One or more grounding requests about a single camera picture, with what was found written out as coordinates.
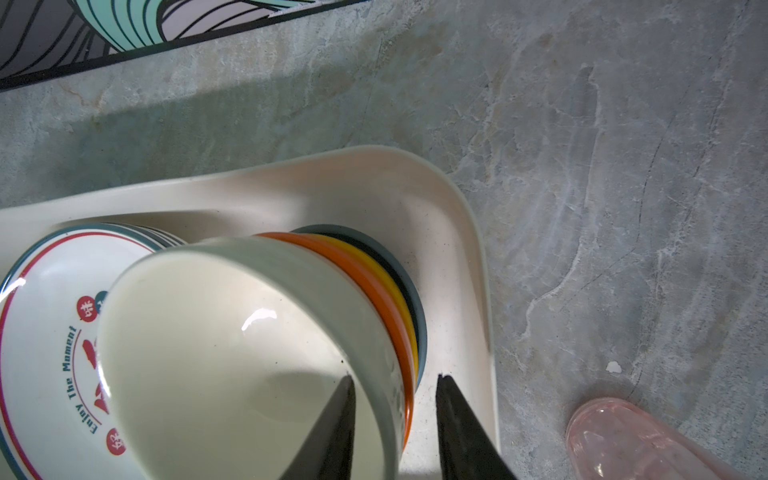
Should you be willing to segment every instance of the red circle logo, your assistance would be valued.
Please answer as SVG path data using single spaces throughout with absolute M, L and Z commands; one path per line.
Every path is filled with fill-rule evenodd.
M 112 429 L 107 434 L 107 448 L 112 455 L 123 455 L 125 453 L 125 443 L 120 438 L 117 429 Z
M 84 322 L 93 322 L 96 320 L 96 300 L 89 296 L 81 296 L 78 300 L 78 316 Z

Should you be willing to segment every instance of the red stripe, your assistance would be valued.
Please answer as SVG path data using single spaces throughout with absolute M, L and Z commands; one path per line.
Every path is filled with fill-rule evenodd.
M 22 270 L 22 273 L 19 275 L 20 278 L 23 278 L 27 273 L 29 273 L 29 270 L 32 269 L 32 267 L 48 252 L 53 250 L 55 247 L 61 245 L 64 242 L 68 242 L 69 240 L 74 240 L 75 238 L 79 237 L 89 237 L 89 236 L 95 236 L 95 237 L 116 237 L 121 240 L 127 240 L 131 243 L 135 243 L 139 247 L 146 248 L 150 252 L 152 249 L 148 248 L 146 245 L 142 245 L 141 243 L 138 243 L 136 241 L 131 240 L 130 238 L 121 237 L 120 235 L 115 235 L 113 233 L 102 233 L 102 232 L 85 232 L 85 233 L 76 233 L 74 235 L 70 235 L 68 237 L 64 237 L 60 240 L 55 241 L 54 243 L 51 243 L 46 248 L 44 248 L 40 253 L 35 256 L 35 258 L 32 259 L 31 262 Z M 16 294 L 16 291 L 14 290 L 8 295 L 8 298 L 5 299 L 5 305 L 2 308 L 2 314 L 0 314 L 0 350 L 2 350 L 2 334 L 3 329 L 5 328 L 5 317 L 8 315 L 8 308 L 11 306 L 11 300 L 13 300 L 13 296 Z M 13 443 L 13 446 L 16 448 L 16 452 L 18 453 L 19 458 L 22 459 L 22 462 L 24 463 L 24 466 L 27 467 L 27 470 L 29 473 L 31 473 L 32 477 L 35 478 L 35 480 L 42 480 L 40 477 L 40 474 L 37 473 L 37 470 L 35 470 L 35 467 L 32 466 L 32 463 L 30 463 L 29 458 L 27 458 L 27 455 L 24 453 L 24 450 L 22 450 L 22 446 L 19 445 L 18 439 L 16 438 L 16 434 L 13 431 L 13 427 L 11 427 L 11 419 L 8 417 L 8 410 L 5 408 L 5 396 L 3 395 L 2 391 L 2 366 L 0 366 L 0 411 L 2 411 L 2 419 L 5 423 L 5 428 L 8 430 L 8 436 L 11 438 L 11 443 Z

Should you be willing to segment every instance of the pink glass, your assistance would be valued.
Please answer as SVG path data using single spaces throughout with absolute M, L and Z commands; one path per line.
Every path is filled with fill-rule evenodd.
M 571 417 L 565 439 L 578 480 L 747 480 L 621 399 L 582 405 Z

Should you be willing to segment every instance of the gray marble surface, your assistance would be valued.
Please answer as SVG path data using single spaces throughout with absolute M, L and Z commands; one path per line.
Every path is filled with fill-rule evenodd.
M 412 151 L 485 236 L 521 478 L 603 395 L 768 478 L 766 96 L 762 0 L 373 0 L 0 94 L 0 206 Z

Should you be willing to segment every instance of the orange bowl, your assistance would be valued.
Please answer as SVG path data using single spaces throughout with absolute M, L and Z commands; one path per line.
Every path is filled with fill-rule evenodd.
M 403 448 L 408 442 L 413 420 L 413 396 L 416 385 L 416 371 L 413 369 L 414 352 L 411 349 L 405 321 L 400 316 L 397 305 L 389 295 L 387 289 L 376 276 L 368 271 L 355 257 L 331 243 L 323 242 L 301 233 L 269 232 L 260 233 L 259 237 L 273 238 L 283 242 L 293 243 L 300 247 L 325 257 L 336 264 L 344 273 L 360 287 L 368 296 L 376 311 L 382 318 L 384 326 L 395 347 L 397 360 L 402 372 L 403 390 L 405 392 L 406 430 L 403 439 Z

